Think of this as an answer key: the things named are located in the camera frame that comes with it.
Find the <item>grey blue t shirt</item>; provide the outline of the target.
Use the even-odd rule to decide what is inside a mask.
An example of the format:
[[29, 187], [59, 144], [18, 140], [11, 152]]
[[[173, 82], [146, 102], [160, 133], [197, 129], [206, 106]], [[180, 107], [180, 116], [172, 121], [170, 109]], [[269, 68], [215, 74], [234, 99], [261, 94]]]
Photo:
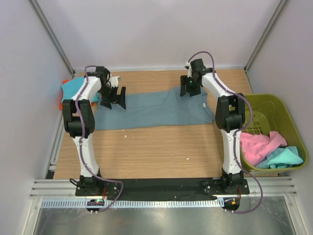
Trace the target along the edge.
[[128, 94], [126, 109], [98, 105], [95, 130], [121, 130], [155, 126], [212, 124], [214, 114], [207, 103], [208, 94], [180, 96], [180, 87], [168, 91]]

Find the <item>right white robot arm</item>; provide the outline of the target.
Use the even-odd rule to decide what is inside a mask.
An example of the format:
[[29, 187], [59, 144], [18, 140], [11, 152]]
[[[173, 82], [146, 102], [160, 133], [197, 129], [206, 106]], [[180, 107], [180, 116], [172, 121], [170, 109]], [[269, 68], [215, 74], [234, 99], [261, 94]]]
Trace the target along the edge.
[[235, 194], [244, 181], [239, 139], [246, 120], [245, 102], [219, 79], [213, 68], [206, 68], [202, 59], [186, 62], [185, 68], [188, 72], [180, 77], [180, 96], [198, 95], [204, 87], [217, 100], [215, 124], [221, 131], [224, 147], [220, 187], [224, 193]]

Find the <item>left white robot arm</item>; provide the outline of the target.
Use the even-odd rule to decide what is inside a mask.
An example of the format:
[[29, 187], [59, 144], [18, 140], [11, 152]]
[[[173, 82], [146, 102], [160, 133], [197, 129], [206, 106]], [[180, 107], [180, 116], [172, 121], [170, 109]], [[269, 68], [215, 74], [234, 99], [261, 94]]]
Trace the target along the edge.
[[98, 196], [105, 186], [92, 143], [95, 130], [92, 99], [99, 93], [100, 105], [112, 109], [113, 104], [118, 104], [126, 109], [126, 87], [122, 87], [118, 94], [120, 77], [112, 76], [104, 66], [86, 66], [84, 73], [83, 84], [76, 94], [62, 102], [63, 121], [65, 131], [75, 143], [80, 161], [79, 181], [74, 185], [79, 193], [86, 191]]

